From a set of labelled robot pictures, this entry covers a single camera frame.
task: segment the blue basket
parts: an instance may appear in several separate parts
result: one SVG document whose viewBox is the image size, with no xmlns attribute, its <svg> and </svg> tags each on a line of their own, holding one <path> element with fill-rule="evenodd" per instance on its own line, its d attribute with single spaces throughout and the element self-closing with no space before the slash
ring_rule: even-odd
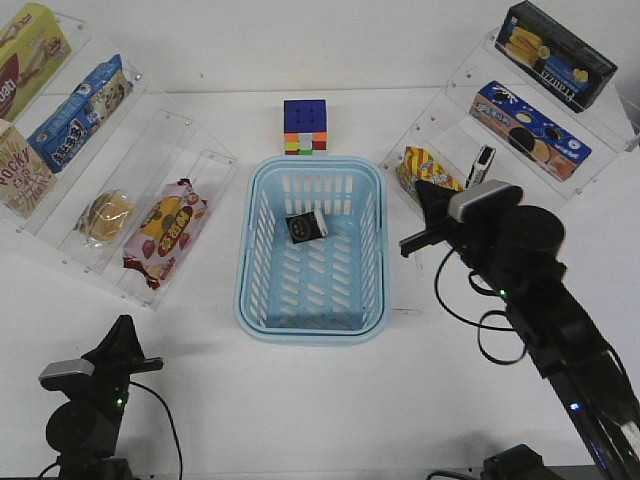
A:
<svg viewBox="0 0 640 480">
<path fill-rule="evenodd" d="M 352 345 L 385 326 L 389 301 L 386 185 L 357 157 L 274 157 L 247 193 L 235 309 L 251 336 Z M 286 217 L 316 208 L 328 236 L 294 244 Z"/>
</svg>

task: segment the rubik's cube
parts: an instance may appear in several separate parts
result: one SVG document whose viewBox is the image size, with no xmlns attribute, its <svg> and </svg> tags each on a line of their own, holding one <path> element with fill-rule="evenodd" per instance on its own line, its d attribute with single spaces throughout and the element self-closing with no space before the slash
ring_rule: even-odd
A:
<svg viewBox="0 0 640 480">
<path fill-rule="evenodd" d="M 327 104 L 324 100 L 284 101 L 284 151 L 287 155 L 324 154 Z"/>
</svg>

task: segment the blue snack box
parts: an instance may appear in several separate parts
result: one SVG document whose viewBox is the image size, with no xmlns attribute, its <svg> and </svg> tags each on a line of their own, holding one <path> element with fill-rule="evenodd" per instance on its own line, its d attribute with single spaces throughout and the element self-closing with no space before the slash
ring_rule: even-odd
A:
<svg viewBox="0 0 640 480">
<path fill-rule="evenodd" d="M 28 138 L 53 173 L 60 172 L 131 91 L 114 55 L 101 63 Z"/>
<path fill-rule="evenodd" d="M 591 148 L 495 80 L 469 113 L 557 180 L 568 179 Z"/>
</svg>

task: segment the clear display stand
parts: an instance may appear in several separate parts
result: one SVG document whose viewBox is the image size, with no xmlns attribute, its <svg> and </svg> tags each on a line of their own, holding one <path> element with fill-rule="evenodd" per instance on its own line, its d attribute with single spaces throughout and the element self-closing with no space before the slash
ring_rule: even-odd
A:
<svg viewBox="0 0 640 480">
<path fill-rule="evenodd" d="M 637 143 L 624 111 L 638 108 L 621 98 L 611 82 L 592 106 L 576 114 L 495 48 L 497 33 L 494 30 L 479 42 L 381 164 L 392 188 L 420 215 L 395 174 L 406 146 L 426 148 L 464 184 L 481 146 L 490 145 L 496 148 L 496 156 L 486 178 L 519 185 L 526 203 L 553 211 L 580 194 L 620 152 Z M 591 148 L 571 177 L 565 181 L 552 177 L 469 114 L 478 91 L 493 80 Z"/>
<path fill-rule="evenodd" d="M 56 17 L 72 54 L 16 119 L 16 127 L 25 137 L 97 64 L 121 53 L 91 36 L 84 22 Z M 170 96 L 149 93 L 159 89 L 149 88 L 145 76 L 121 56 L 124 74 L 133 84 L 129 96 L 56 175 L 55 187 L 29 218 L 4 205 L 0 206 L 0 218 L 15 225 L 16 242 L 22 241 L 20 235 L 34 237 L 57 249 L 62 263 L 81 266 L 91 283 L 114 286 L 113 291 L 122 297 L 155 307 L 171 282 L 152 290 L 142 274 L 124 269 L 123 244 L 160 200 L 164 186 L 181 178 L 188 178 L 208 201 L 211 215 L 237 169 L 237 160 L 192 119 L 172 113 L 178 105 Z M 75 227 L 87 205 L 113 190 L 122 192 L 133 209 L 115 240 L 96 245 Z"/>
</svg>

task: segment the white surface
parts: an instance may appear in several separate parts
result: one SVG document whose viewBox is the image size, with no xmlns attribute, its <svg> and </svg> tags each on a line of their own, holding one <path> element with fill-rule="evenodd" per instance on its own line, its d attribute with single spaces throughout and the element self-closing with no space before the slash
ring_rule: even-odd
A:
<svg viewBox="0 0 640 480">
<path fill-rule="evenodd" d="M 2 18 L 24 0 L 3 0 Z M 517 0 L 48 0 L 87 21 L 164 90 L 267 91 L 443 85 Z M 640 104 L 640 2 L 537 0 L 620 70 Z"/>
<path fill-rule="evenodd" d="M 282 101 L 326 98 L 329 153 L 378 163 L 434 91 L 429 89 L 181 95 L 240 160 L 240 169 L 184 268 L 156 312 L 58 273 L 65 266 L 11 228 L 2 229 L 3 335 L 0 337 L 0 475 L 28 475 L 53 461 L 44 440 L 51 413 L 65 399 L 43 390 L 38 374 L 52 361 L 94 348 L 121 313 L 130 313 L 147 356 L 160 372 L 134 379 L 172 408 L 186 472 L 318 472 L 477 466 L 489 455 L 527 443 L 547 464 L 590 463 L 551 387 L 532 364 L 502 368 L 485 361 L 475 330 L 436 306 L 432 277 L 444 246 L 402 259 L 397 242 L 419 219 L 389 192 L 394 311 L 382 334 L 346 348 L 257 342 L 233 315 L 246 182 L 255 164 L 281 151 Z M 637 152 L 622 154 L 561 217 L 567 285 L 617 347 L 640 385 L 636 313 L 635 180 Z M 12 252 L 22 250 L 34 261 Z M 487 309 L 452 261 L 443 295 L 459 312 Z M 510 334 L 485 336 L 505 357 L 520 346 Z M 118 454 L 138 474 L 177 471 L 164 412 L 132 387 Z M 362 478 L 354 473 L 347 478 Z"/>
</svg>

